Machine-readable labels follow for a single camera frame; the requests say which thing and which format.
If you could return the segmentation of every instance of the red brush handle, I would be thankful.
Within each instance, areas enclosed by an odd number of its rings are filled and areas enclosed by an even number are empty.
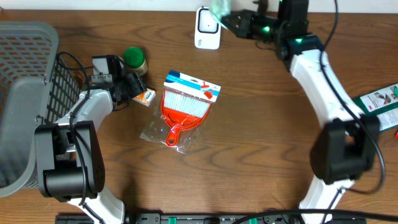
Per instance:
[[[181,129],[182,129],[181,124],[176,124],[175,126],[172,127],[172,129],[169,132],[169,135],[166,138],[167,146],[175,146],[178,143],[178,137],[180,136]]]

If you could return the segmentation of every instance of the green light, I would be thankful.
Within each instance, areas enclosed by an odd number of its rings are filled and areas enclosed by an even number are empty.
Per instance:
[[[269,28],[269,26],[266,26],[266,27],[263,28],[264,32],[269,32],[270,30],[271,30],[271,28]]]

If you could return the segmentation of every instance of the green tape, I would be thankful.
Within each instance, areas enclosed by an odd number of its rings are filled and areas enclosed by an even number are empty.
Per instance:
[[[257,224],[257,218],[252,218],[249,220],[249,224]]]
[[[177,224],[177,218],[169,218],[169,224]]]

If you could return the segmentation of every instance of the white bristles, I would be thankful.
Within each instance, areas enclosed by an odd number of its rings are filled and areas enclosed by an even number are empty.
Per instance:
[[[210,103],[171,91],[165,91],[164,106],[172,110],[202,118],[206,114]]]

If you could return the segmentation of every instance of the green lid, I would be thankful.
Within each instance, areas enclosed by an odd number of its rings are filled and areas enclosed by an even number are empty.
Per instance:
[[[145,60],[144,53],[138,47],[130,47],[123,54],[124,62],[131,68],[139,68]]]

